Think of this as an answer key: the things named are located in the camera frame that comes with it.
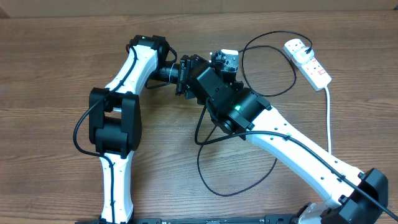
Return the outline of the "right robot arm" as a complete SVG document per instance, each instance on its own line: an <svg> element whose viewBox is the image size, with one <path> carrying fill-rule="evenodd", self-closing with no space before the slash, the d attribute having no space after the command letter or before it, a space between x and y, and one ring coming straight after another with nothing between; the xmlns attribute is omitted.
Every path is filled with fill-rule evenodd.
<svg viewBox="0 0 398 224"><path fill-rule="evenodd" d="M293 223L375 223L388 210L388 179L377 169L362 172L304 136L265 98L226 83L211 62L194 55L184 73L188 89L206 106L223 139L241 137L272 154L321 197Z"/></svg>

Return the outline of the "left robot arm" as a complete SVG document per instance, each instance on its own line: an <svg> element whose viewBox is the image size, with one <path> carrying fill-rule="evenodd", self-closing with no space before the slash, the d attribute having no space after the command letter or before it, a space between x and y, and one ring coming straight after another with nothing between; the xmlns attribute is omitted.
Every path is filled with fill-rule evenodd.
<svg viewBox="0 0 398 224"><path fill-rule="evenodd" d="M89 140L103 169L104 205L100 223L131 223L131 167L142 136L139 95L151 75L170 65L165 37L136 35L115 78L89 95Z"/></svg>

